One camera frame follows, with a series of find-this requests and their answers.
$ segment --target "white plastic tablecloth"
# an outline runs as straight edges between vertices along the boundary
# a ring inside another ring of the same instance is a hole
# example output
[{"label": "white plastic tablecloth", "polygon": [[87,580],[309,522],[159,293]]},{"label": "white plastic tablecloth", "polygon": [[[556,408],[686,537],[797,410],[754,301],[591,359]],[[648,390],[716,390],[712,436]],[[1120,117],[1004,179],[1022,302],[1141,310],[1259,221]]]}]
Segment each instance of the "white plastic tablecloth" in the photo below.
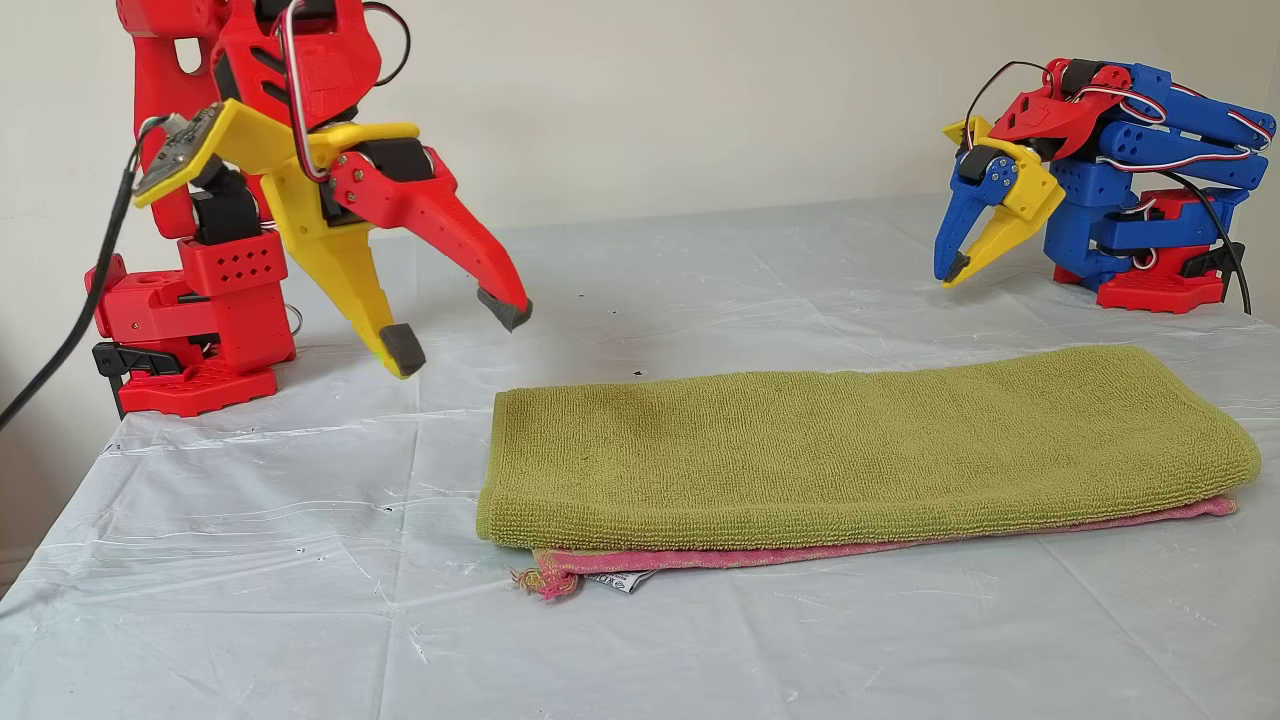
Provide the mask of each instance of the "white plastic tablecloth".
[{"label": "white plastic tablecloth", "polygon": [[[1276,717],[1280,331],[1230,306],[1098,309],[1038,241],[945,291],[945,202],[499,233],[535,302],[509,336],[444,258],[378,241],[428,355],[404,382],[296,272],[305,347],[279,395],[131,415],[0,602],[0,717]],[[666,571],[558,603],[513,587],[527,552],[475,537],[502,389],[1096,342],[1153,351],[1257,439],[1236,515]]]}]

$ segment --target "folded towel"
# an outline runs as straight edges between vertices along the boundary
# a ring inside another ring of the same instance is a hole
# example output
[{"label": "folded towel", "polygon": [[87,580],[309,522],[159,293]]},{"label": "folded towel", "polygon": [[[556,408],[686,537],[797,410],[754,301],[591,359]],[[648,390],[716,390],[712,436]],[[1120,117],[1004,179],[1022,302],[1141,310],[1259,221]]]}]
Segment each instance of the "folded towel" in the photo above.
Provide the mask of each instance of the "folded towel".
[{"label": "folded towel", "polygon": [[1130,346],[517,389],[495,401],[476,529],[575,551],[1009,534],[1190,505],[1260,465],[1238,424]]},{"label": "folded towel", "polygon": [[[1235,501],[1228,497],[1211,497],[1183,507],[1172,507],[1158,512],[1144,512],[1132,518],[1084,523],[1065,528],[1033,530],[1036,533],[1078,533],[1083,530],[1102,530],[1107,528],[1126,528],[1144,525],[1160,520],[1181,520],[1201,515],[1222,516],[1235,512]],[[530,592],[538,592],[547,600],[554,600],[577,589],[581,575],[608,573],[639,573],[649,570],[671,570],[677,568],[759,568],[762,565],[782,565],[803,560],[823,560],[828,557],[847,557],[850,555],[869,555],[886,550],[900,550],[918,544],[951,542],[963,538],[932,538],[901,542],[870,542],[852,544],[828,544],[820,547],[796,547],[783,550],[620,550],[575,552],[572,550],[535,550],[534,560],[538,568],[513,573],[516,583]]]}]

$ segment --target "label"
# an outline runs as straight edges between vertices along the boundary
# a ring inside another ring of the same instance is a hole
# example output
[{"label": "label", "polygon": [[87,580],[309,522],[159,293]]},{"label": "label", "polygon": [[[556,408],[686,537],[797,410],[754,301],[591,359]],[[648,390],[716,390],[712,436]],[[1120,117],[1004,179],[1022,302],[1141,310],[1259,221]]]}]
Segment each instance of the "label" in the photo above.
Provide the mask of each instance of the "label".
[{"label": "label", "polygon": [[653,575],[657,570],[644,570],[640,573],[596,573],[594,575],[582,575],[588,580],[595,580],[609,585],[616,591],[622,591],[627,594],[635,592],[636,587],[646,580],[649,575]]}]

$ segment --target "black clamp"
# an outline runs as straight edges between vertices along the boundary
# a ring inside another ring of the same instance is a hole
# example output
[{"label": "black clamp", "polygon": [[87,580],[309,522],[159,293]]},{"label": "black clamp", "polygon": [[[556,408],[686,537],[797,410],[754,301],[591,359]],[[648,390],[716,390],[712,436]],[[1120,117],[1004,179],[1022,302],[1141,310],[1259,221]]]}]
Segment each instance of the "black clamp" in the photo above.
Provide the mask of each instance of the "black clamp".
[{"label": "black clamp", "polygon": [[[280,13],[289,8],[289,0],[255,0],[253,10],[257,22],[273,23],[279,19]],[[298,20],[332,19],[337,14],[334,0],[307,0],[307,4],[298,9]]]},{"label": "black clamp", "polygon": [[982,178],[987,177],[987,168],[1001,158],[1009,158],[1009,155],[1004,150],[978,145],[960,160],[956,176],[969,184],[982,184]]},{"label": "black clamp", "polygon": [[[358,152],[369,158],[378,172],[394,182],[419,182],[435,178],[435,165],[431,163],[431,156],[426,154],[416,137],[366,140],[348,147],[346,152]],[[364,218],[334,199],[333,192],[337,184],[335,178],[329,178],[328,183],[320,186],[320,215],[324,217],[330,228],[365,222]]]},{"label": "black clamp", "polygon": [[1093,83],[1093,77],[1105,67],[1107,64],[1100,60],[1075,58],[1062,68],[1062,87],[1059,90],[1062,91],[1062,96],[1071,97],[1080,88]]},{"label": "black clamp", "polygon": [[93,365],[97,374],[111,383],[111,395],[115,397],[115,410],[124,418],[124,409],[120,407],[120,388],[124,382],[120,375],[133,370],[141,370],[148,375],[180,375],[182,363],[172,352],[159,352],[156,350],[143,350],[129,347],[116,342],[100,342],[93,346]]},{"label": "black clamp", "polygon": [[191,193],[196,209],[196,242],[221,245],[262,234],[257,200],[239,170],[214,156],[191,184],[201,188]]},{"label": "black clamp", "polygon": [[1235,249],[1235,258],[1231,256],[1231,250],[1224,242],[1220,247],[1188,258],[1179,274],[1184,278],[1198,278],[1206,273],[1220,270],[1222,273],[1222,300],[1226,300],[1226,290],[1231,287],[1231,274],[1239,269],[1235,260],[1236,258],[1244,260],[1244,243],[1231,242],[1231,247]]}]

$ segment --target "circuit board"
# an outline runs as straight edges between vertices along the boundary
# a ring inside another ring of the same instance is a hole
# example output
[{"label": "circuit board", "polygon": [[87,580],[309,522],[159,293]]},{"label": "circuit board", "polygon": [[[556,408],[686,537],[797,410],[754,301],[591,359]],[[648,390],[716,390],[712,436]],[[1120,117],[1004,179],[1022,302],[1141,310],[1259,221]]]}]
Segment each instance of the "circuit board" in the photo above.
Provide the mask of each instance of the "circuit board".
[{"label": "circuit board", "polygon": [[142,179],[133,188],[133,196],[138,197],[166,179],[177,176],[191,165],[192,159],[209,140],[209,133],[214,129],[214,123],[223,113],[223,104],[215,102],[196,113],[186,126],[165,138],[160,151],[156,152],[151,165],[147,167]]}]

